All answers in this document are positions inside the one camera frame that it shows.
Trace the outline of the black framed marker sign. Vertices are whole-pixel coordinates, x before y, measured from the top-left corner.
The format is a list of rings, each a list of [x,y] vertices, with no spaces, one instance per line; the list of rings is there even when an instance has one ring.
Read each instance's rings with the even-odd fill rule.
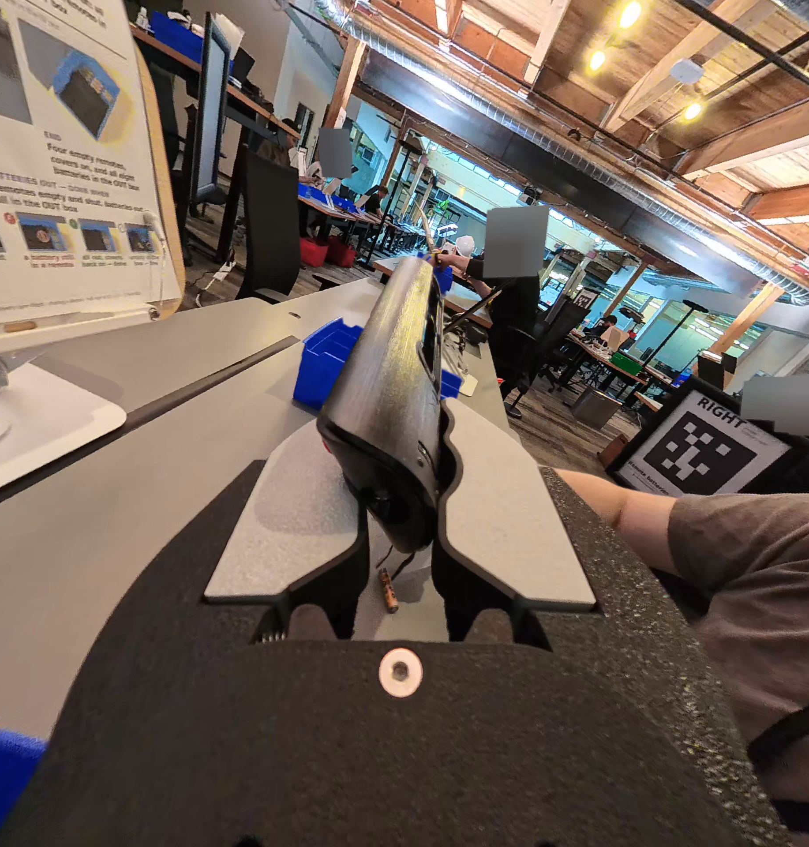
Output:
[[[605,470],[632,491],[680,497],[790,490],[809,439],[740,415],[740,403],[690,377]]]

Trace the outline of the blue plastic bin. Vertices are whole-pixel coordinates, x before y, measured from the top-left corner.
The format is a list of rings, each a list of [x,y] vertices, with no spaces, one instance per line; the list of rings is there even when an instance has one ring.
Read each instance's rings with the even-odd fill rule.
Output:
[[[202,36],[158,11],[150,13],[150,27],[153,37],[158,42],[191,61],[201,64],[204,48]]]
[[[416,256],[431,266],[433,279],[437,283],[441,295],[445,297],[453,285],[453,269],[445,261],[449,254],[445,251],[434,250],[430,253],[419,251]]]
[[[34,776],[47,744],[0,727],[0,826]]]
[[[333,319],[304,339],[293,399],[327,413],[346,401],[365,402],[378,413],[435,412],[458,397],[463,376],[441,366],[436,330],[425,318],[372,315],[362,327]]]

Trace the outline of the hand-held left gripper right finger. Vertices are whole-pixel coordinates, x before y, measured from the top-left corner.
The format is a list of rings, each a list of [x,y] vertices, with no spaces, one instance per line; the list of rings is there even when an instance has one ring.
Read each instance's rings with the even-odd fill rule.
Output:
[[[593,609],[596,597],[537,462],[460,400],[446,399],[442,409],[452,473],[438,503],[434,551],[524,607]]]

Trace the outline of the black remote control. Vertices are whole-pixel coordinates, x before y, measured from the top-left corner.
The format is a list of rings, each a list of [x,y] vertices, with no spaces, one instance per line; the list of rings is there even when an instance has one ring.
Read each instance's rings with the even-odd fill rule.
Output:
[[[442,298],[431,265],[401,259],[317,417],[346,486],[395,550],[438,521]]]

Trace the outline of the wooden top desk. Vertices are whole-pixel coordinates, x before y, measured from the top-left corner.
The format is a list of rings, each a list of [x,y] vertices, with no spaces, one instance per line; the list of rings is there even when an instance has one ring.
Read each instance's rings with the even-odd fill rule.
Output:
[[[198,94],[199,76],[202,69],[199,62],[158,41],[134,24],[130,24],[129,29],[135,41],[139,43],[147,62],[160,66],[167,73],[180,76],[191,86],[192,95]],[[231,104],[227,107],[226,114],[231,120],[247,126],[251,131],[259,131],[261,134],[264,133],[269,123],[272,123],[293,138],[294,141],[298,141],[298,132],[253,101],[237,87],[228,85],[228,98]]]

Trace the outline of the instruction poster board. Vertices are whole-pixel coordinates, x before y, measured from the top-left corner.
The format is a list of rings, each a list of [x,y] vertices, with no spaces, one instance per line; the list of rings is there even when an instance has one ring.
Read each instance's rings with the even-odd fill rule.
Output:
[[[144,75],[124,2],[0,1],[0,352],[180,303]]]

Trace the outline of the black framed whiteboard easel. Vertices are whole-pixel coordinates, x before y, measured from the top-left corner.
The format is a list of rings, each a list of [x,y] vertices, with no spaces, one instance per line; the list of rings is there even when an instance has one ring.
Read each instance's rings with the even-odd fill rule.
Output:
[[[227,35],[211,12],[206,13],[204,32],[195,132],[189,147],[189,207],[217,202],[221,197],[218,175],[232,52]]]

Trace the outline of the person's right forearm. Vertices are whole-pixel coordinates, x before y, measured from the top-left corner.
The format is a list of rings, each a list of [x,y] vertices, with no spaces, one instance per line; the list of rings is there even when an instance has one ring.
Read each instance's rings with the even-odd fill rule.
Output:
[[[668,540],[674,497],[623,489],[607,480],[564,469],[555,471],[651,569],[679,576]]]

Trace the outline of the grey waste bin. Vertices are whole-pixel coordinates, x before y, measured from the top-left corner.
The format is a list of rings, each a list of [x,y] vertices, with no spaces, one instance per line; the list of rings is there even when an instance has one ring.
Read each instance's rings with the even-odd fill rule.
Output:
[[[622,401],[589,386],[570,406],[571,416],[591,429],[601,430],[624,407]]]

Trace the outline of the black office chair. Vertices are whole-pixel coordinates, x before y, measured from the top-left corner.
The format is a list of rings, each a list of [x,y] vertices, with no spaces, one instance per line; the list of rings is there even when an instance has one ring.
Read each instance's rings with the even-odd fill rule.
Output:
[[[236,300],[284,302],[300,273],[298,171],[245,154],[246,262]]]

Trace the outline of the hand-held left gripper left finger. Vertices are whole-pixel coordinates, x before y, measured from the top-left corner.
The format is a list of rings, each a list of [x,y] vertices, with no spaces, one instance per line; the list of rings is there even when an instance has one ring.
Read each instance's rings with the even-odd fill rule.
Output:
[[[366,509],[315,423],[265,461],[204,592],[208,602],[273,602],[367,546]]]

